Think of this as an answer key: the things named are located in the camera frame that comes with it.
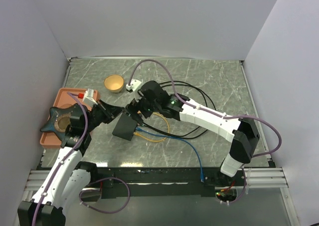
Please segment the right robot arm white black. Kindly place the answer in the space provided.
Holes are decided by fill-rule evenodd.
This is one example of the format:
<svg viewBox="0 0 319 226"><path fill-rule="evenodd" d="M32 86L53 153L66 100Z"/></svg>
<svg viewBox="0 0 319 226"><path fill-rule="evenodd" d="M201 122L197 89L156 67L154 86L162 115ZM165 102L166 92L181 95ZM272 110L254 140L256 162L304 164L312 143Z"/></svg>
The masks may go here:
<svg viewBox="0 0 319 226"><path fill-rule="evenodd" d="M214 132L230 142L230 151L223 160L218 180L229 185L235 180L237 171L251 162L260 139L257 126L250 118L232 118L205 107L194 100L183 96L168 94L155 81L145 84L132 80L126 90L133 93L134 99L126 106L126 110L134 120L142 124L143 119L153 113L160 113L168 119L192 123Z"/></svg>

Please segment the black network switch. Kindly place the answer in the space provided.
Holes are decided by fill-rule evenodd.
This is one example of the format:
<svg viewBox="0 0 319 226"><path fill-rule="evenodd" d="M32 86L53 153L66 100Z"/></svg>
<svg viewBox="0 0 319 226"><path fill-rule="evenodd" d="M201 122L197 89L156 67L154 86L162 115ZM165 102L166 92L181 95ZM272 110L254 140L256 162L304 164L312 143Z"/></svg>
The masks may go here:
<svg viewBox="0 0 319 226"><path fill-rule="evenodd" d="M131 141L137 126L137 121L123 113L115 125L112 135L127 141Z"/></svg>

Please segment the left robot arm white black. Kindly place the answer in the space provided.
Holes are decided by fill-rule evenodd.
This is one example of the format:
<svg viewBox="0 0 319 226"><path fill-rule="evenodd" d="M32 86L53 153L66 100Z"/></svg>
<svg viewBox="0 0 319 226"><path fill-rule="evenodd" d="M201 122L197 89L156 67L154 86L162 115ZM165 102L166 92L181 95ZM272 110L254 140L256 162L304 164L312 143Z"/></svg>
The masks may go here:
<svg viewBox="0 0 319 226"><path fill-rule="evenodd" d="M88 110L80 102L68 108L51 107L50 117L41 132L53 132L61 141L57 159L30 201L22 201L17 214L22 226L63 226L66 215L82 189L98 183L95 163L82 160L91 131L109 124L123 108L98 100Z"/></svg>

